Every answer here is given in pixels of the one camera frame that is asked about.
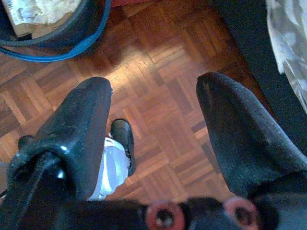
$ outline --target black bucket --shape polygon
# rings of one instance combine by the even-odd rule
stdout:
[[[77,7],[76,11],[63,25],[59,26],[56,30],[47,35],[44,35],[36,39],[31,39],[31,36],[17,38],[10,23],[10,20],[7,16],[7,13],[3,7],[3,4],[0,3],[0,46],[11,46],[11,47],[27,46],[27,47],[47,48],[50,50],[59,51],[59,50],[65,50],[68,47],[76,45],[78,47],[72,49],[72,51],[74,51],[73,54],[67,55],[65,59],[74,57],[84,52],[86,49],[90,48],[94,44],[92,42],[94,34],[97,35],[95,36],[96,37],[95,40],[99,38],[106,24],[108,14],[110,11],[110,6],[111,6],[111,0],[106,0],[105,11],[102,16],[102,11],[100,10],[101,7],[98,5],[97,1],[81,0],[81,3]],[[0,51],[5,54],[11,55],[13,57],[28,61],[37,61],[37,62],[58,61],[56,58],[54,58],[51,61],[40,61],[38,57],[10,52],[9,50],[6,50],[4,48],[0,48]]]

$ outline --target white patterned cloth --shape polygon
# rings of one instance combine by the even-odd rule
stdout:
[[[267,0],[267,9],[278,70],[307,113],[307,0]]]

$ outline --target wooden parquet floor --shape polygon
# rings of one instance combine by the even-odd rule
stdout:
[[[68,92],[91,76],[114,91],[109,124],[124,117],[135,137],[136,173],[108,199],[185,200],[229,192],[195,92],[197,76],[219,71],[262,92],[219,13],[203,0],[164,0],[114,8],[90,57],[51,64],[0,55],[0,160],[34,134]]]

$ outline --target parquet tile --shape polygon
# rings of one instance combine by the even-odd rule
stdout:
[[[67,93],[91,76],[113,88],[111,121],[130,121],[136,173],[107,199],[232,196],[196,98],[197,77],[220,71],[269,106],[219,13],[205,0],[159,0],[114,8],[91,56],[51,64],[0,54],[0,160],[34,134]]]

